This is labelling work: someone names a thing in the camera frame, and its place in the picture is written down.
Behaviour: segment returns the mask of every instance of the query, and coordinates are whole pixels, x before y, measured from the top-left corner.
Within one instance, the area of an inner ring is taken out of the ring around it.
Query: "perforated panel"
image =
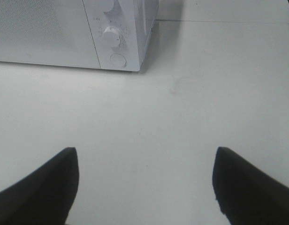
[[[0,0],[0,61],[99,68],[82,0]]]

